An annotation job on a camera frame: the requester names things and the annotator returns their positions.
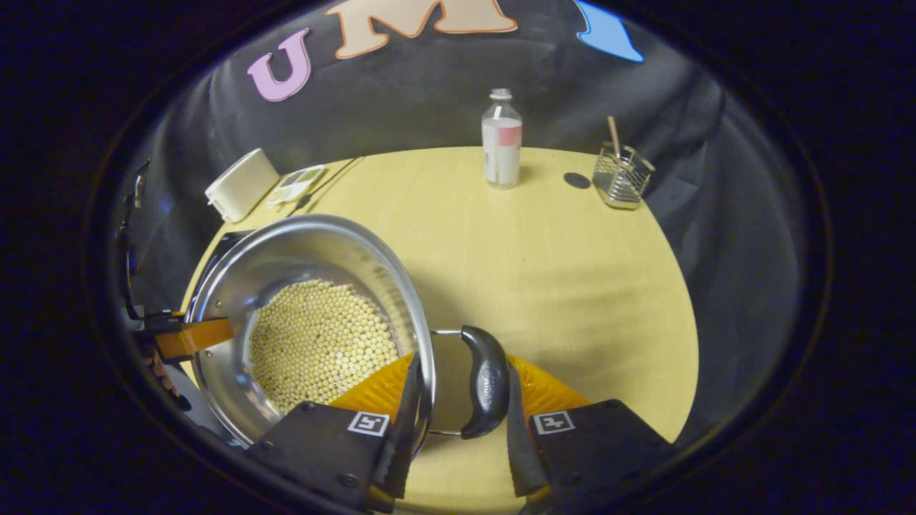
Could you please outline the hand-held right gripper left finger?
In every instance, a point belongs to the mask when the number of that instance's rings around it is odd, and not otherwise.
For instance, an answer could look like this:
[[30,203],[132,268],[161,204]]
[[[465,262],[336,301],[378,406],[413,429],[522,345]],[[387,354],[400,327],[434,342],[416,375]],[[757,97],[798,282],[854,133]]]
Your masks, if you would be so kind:
[[333,404],[301,402],[248,457],[325,501],[390,513],[404,495],[420,393],[421,358],[403,356]]

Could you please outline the white divided dish of beans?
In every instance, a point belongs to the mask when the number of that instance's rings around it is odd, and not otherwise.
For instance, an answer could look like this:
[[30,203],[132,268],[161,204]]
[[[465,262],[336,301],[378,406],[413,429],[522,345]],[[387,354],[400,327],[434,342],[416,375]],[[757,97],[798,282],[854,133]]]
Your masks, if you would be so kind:
[[315,165],[289,173],[266,195],[265,205],[269,209],[275,209],[284,203],[298,201],[308,192],[311,185],[323,176],[325,170],[324,165]]

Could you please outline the heap of yellow soybeans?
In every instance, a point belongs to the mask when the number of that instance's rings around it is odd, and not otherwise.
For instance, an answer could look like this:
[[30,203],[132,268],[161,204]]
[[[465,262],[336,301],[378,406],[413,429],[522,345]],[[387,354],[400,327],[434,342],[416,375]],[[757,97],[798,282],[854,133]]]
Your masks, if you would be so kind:
[[402,355],[380,307],[327,280],[285,286],[258,308],[248,350],[255,383],[281,413],[330,404]]

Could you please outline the clear bottle with pink label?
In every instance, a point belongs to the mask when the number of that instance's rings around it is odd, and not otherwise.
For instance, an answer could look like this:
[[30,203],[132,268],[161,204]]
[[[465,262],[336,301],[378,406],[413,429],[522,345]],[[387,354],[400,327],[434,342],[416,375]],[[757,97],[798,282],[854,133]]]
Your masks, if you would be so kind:
[[513,189],[520,182],[523,120],[512,107],[512,92],[496,88],[481,119],[484,176],[494,188]]

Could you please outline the black induction cooktop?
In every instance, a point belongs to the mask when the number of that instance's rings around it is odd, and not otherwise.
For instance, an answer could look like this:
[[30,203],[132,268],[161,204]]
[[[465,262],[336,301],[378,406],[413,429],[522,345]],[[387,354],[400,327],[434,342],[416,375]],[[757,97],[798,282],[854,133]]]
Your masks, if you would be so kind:
[[[187,288],[184,307],[190,309],[194,306],[200,287],[215,264],[248,234],[250,234],[249,230],[226,232],[212,241],[198,264],[199,270]],[[169,372],[171,381],[177,386],[179,394],[190,404],[190,410],[184,413],[186,419],[201,431],[212,434],[217,441],[226,444],[235,452],[242,451],[243,443],[233,436],[231,431],[226,430],[210,410],[206,398],[197,385],[193,362],[186,360],[177,364],[169,364],[166,365],[166,371]]]

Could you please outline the white toaster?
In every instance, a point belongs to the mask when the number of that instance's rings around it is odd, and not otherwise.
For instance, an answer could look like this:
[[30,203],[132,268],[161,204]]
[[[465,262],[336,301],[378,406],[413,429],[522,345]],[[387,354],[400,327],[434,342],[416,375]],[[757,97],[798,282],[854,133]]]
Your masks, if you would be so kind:
[[265,151],[254,149],[213,180],[204,195],[223,222],[235,224],[248,216],[278,180]]

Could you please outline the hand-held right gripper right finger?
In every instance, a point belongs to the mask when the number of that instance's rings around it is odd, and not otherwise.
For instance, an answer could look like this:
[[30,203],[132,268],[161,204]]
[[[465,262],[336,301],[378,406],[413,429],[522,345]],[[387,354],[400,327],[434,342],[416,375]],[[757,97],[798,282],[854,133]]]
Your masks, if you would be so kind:
[[619,400],[592,402],[517,356],[508,358],[507,452],[526,513],[615,506],[677,453]]

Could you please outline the steel pot with black handles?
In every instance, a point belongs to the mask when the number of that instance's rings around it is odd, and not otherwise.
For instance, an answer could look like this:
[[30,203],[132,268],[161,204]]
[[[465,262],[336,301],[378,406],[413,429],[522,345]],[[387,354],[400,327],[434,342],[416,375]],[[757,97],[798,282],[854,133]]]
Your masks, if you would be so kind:
[[415,357],[419,372],[408,389],[419,396],[410,417],[412,452],[419,453],[432,432],[437,396],[435,330],[391,248],[363,225],[334,215],[287,217],[249,232],[198,280],[186,321],[226,318],[235,334],[192,359],[210,410],[243,446],[252,446],[284,417],[251,370],[250,342],[260,320],[255,311],[285,287],[307,280],[350,286],[373,301],[396,349]]

